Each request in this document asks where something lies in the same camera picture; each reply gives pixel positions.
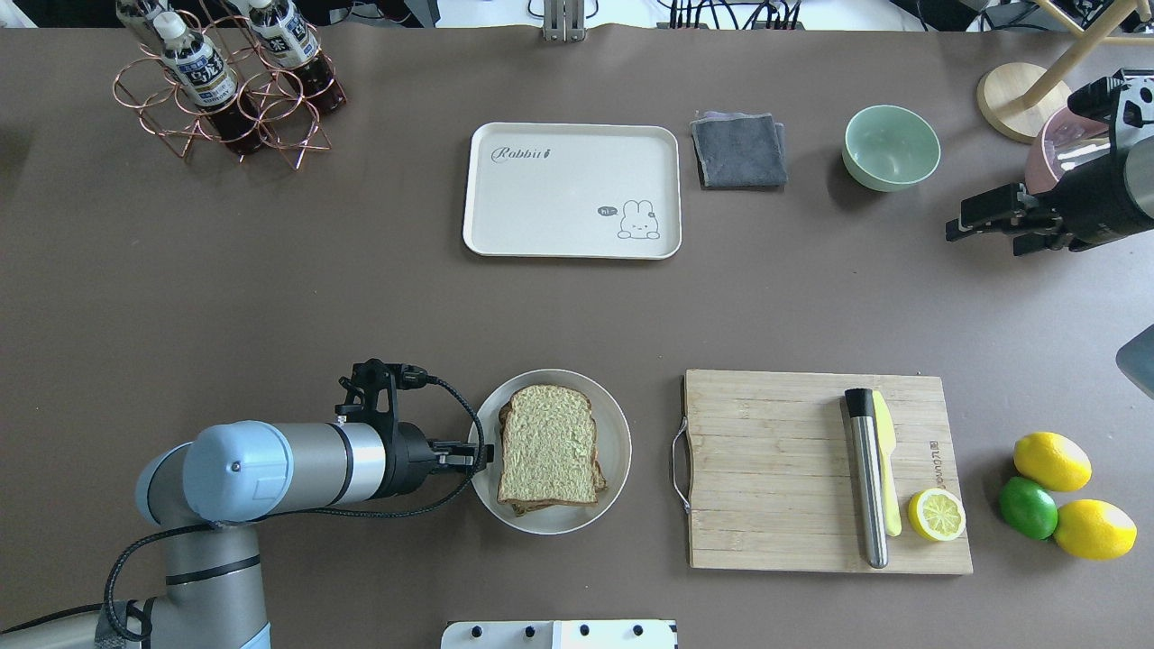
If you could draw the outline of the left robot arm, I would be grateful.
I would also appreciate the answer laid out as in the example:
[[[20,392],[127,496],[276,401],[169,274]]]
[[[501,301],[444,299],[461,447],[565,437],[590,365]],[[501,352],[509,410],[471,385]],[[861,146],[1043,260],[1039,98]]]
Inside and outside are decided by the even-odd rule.
[[[5,648],[268,648],[255,523],[415,490],[479,470],[490,443],[432,441],[409,423],[215,425],[156,457],[136,501],[162,527],[166,592],[3,634]]]

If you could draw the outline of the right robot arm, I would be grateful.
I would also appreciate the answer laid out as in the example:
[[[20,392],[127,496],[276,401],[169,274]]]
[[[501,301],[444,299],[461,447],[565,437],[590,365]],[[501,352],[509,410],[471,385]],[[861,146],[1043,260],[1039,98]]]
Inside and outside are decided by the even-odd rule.
[[[1088,251],[1151,231],[1151,139],[1067,169],[1050,191],[1010,182],[961,202],[947,221],[947,243],[1004,233],[1016,256]]]

